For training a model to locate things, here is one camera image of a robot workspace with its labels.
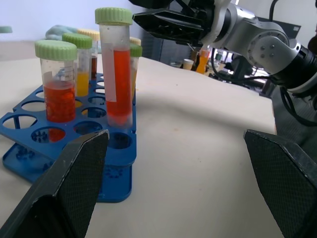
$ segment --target green object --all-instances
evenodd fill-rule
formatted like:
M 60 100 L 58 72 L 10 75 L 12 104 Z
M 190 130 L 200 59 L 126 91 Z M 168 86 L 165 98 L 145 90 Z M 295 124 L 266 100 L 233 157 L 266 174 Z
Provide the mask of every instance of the green object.
M 95 10 L 97 24 L 132 25 L 132 12 L 129 9 L 117 7 L 101 7 Z
M 12 33 L 12 27 L 0 26 L 0 33 Z
M 141 57 L 142 56 L 142 46 L 136 44 L 130 44 L 130 56 L 131 57 Z
M 77 47 L 63 41 L 40 40 L 35 42 L 35 55 L 45 60 L 71 61 L 77 59 Z
M 78 49 L 90 49 L 93 46 L 93 39 L 91 37 L 77 33 L 64 33 L 62 41 L 73 43 Z

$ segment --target table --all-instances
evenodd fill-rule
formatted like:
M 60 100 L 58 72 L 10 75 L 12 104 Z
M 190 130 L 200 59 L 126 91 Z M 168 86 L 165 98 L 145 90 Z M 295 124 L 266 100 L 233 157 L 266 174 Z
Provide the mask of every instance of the table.
M 102 72 L 101 58 L 98 72 Z M 39 59 L 0 62 L 0 115 L 41 84 Z M 133 190 L 95 206 L 88 238 L 282 238 L 252 169 L 245 129 L 274 133 L 271 101 L 140 58 Z M 0 137 L 0 154 L 13 142 Z M 0 165 L 0 226 L 30 184 Z

